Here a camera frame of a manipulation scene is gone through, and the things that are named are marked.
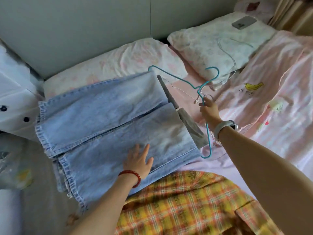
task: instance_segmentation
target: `wristwatch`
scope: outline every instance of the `wristwatch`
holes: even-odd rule
[[[221,132],[221,130],[226,126],[231,126],[234,130],[236,130],[236,131],[238,130],[238,125],[232,120],[227,120],[227,121],[223,121],[223,122],[219,123],[215,127],[215,130],[214,130],[214,137],[217,139],[217,141],[219,141],[219,138],[218,138],[219,132]]]

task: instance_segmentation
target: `pillow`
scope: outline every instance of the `pillow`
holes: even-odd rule
[[[146,72],[151,65],[181,78],[188,75],[183,61],[168,45],[152,38],[140,39],[49,78],[44,84],[45,97],[49,99],[96,82]],[[152,70],[170,82],[177,80],[156,68]]]
[[[206,80],[213,79],[217,71],[205,68],[215,66],[220,70],[220,75],[212,83],[225,83],[231,72],[248,63],[249,57],[276,33],[259,20],[242,30],[232,26],[244,16],[245,13],[233,12],[201,26],[171,33],[167,40],[200,76]],[[232,58],[221,50],[219,43],[234,59],[236,67]]]

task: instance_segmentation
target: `yellow plaid shirt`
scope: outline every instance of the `yellow plaid shirt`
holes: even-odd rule
[[[282,234],[259,202],[214,173],[170,174],[128,198],[115,234]]]

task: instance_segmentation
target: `hand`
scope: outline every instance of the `hand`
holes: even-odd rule
[[[149,158],[146,164],[146,157],[149,151],[150,144],[147,144],[143,152],[139,155],[139,144],[136,144],[135,150],[129,150],[127,160],[123,162],[124,170],[132,170],[137,172],[141,179],[144,179],[148,176],[152,164],[153,158]]]
[[[217,104],[215,104],[207,97],[204,97],[204,104],[200,103],[199,105],[201,106],[200,112],[205,121],[208,123],[209,130],[214,132],[216,126],[219,123],[223,122],[223,120],[221,120],[221,117],[219,116]]]

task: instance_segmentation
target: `curtain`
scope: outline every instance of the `curtain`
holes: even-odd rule
[[[313,0],[280,0],[269,25],[277,30],[313,36]]]

